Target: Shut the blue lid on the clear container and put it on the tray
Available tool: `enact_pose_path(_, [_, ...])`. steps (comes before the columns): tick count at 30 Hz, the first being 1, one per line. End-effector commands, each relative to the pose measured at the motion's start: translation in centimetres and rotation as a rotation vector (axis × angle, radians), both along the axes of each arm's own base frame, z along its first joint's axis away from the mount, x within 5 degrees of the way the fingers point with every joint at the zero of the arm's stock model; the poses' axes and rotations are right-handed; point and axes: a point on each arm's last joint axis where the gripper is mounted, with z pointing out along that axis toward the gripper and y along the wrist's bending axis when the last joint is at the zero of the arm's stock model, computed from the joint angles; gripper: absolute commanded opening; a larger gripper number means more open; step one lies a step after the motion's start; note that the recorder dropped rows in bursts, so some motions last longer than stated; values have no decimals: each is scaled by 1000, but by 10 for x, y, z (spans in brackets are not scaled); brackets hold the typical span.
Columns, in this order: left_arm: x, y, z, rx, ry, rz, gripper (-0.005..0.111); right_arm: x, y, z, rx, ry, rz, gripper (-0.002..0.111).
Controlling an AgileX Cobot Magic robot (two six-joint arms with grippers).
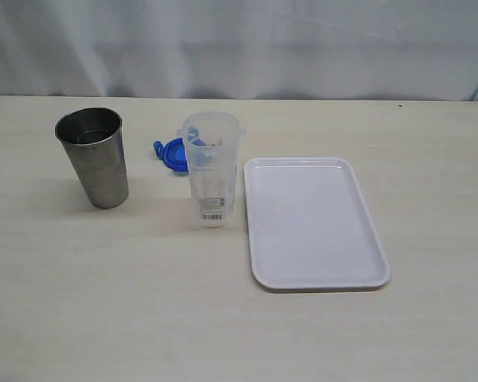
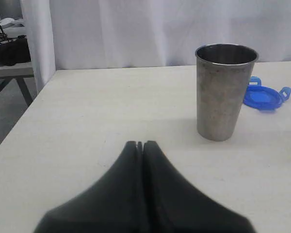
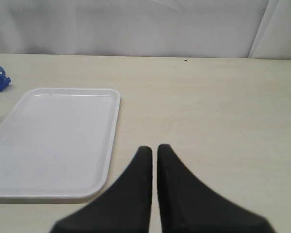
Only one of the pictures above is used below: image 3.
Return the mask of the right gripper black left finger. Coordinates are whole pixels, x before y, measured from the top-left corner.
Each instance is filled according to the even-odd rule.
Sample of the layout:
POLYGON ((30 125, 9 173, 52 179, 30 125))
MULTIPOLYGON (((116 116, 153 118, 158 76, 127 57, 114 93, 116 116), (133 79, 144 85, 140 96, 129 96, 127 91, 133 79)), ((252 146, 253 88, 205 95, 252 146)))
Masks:
POLYGON ((98 198, 57 221, 53 233, 147 233, 152 204, 152 150, 138 148, 120 177, 98 198))

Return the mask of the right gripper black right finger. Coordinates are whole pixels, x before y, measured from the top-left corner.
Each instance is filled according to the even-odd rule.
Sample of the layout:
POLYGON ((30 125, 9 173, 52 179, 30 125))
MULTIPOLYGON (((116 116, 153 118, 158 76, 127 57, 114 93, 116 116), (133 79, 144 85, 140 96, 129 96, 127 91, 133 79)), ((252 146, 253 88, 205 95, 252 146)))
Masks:
POLYGON ((164 233, 273 233, 268 220, 201 182, 172 147, 157 152, 157 191, 164 233))

